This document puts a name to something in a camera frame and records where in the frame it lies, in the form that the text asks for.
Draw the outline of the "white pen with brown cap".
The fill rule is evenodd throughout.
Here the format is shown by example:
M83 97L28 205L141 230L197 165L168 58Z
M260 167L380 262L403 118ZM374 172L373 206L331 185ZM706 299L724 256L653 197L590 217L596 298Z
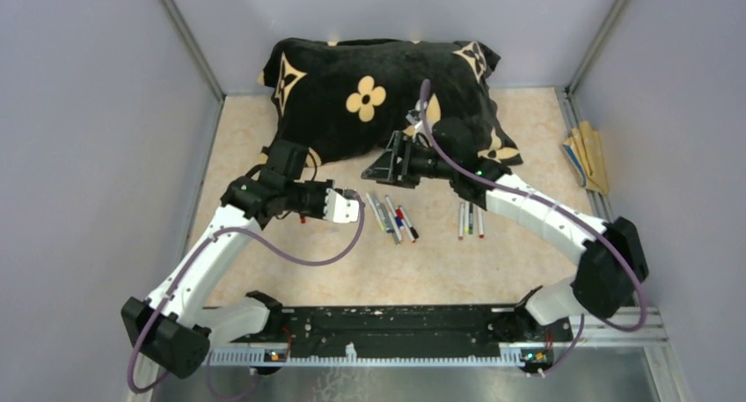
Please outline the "white pen with brown cap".
M459 241L464 239L464 214L465 214L465 203L461 201L458 209L458 230L457 239Z

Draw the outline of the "white pen with yellow cap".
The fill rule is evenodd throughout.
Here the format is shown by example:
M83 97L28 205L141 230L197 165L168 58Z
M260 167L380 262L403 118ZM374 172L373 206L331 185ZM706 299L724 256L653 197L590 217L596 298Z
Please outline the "white pen with yellow cap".
M468 205L467 205L467 210L466 210L466 224L467 224L467 226L466 226L466 232L469 235L472 235L473 231L474 231L474 207L473 207L473 204L471 202L469 202Z

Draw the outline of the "white pen with red cap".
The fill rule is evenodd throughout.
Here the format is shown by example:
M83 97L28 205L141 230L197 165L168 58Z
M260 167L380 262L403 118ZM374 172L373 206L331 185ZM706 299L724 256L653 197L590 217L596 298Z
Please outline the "white pen with red cap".
M396 208L396 213L405 228L407 236L410 238L412 243L416 243L419 237L419 234L417 233L416 229L413 227L412 223L407 217L404 208L402 206L398 206Z

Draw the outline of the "white marker with red cap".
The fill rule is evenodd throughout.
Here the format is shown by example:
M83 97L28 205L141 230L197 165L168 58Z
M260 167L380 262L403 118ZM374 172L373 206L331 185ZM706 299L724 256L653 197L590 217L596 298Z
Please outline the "white marker with red cap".
M475 218L476 218L478 236L479 238L484 238L485 237L484 215L483 215L483 210L481 208L475 209Z

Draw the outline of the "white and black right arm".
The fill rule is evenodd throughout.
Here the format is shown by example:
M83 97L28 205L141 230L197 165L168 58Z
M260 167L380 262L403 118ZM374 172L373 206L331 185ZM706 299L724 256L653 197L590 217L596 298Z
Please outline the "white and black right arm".
M636 225L588 216L530 186L505 164L478 152L476 135L455 119L420 123L415 136L395 131L377 160L361 177L379 184L417 187L421 179L446 179L470 202L521 225L573 262L575 274L531 292L516 318L518 335L541 341L552 323L592 315L606 325L637 297L649 270Z

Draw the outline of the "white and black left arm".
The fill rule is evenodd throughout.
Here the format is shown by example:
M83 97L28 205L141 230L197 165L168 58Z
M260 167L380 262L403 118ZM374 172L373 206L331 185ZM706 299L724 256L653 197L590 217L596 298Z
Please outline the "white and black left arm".
M281 252L261 236L268 223L287 212L330 223L355 223L360 202L335 187L332 180L302 181L308 148L279 141L266 160L227 186L212 220L197 244L144 299L129 298L121 316L133 347L128 374L139 356L166 372L185 378L208 354L247 334L261 343L277 340L282 320L260 294L217 309L205 303L237 256L259 242L286 260L312 266L312 261Z

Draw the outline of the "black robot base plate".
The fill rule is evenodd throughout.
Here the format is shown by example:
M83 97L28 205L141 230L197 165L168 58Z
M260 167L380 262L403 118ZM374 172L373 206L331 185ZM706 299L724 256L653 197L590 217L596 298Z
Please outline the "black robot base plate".
M509 343L568 343L566 319L539 325L508 304L296 306L273 309L265 329L235 341L276 344L291 356L336 357L353 345L363 358L498 356Z

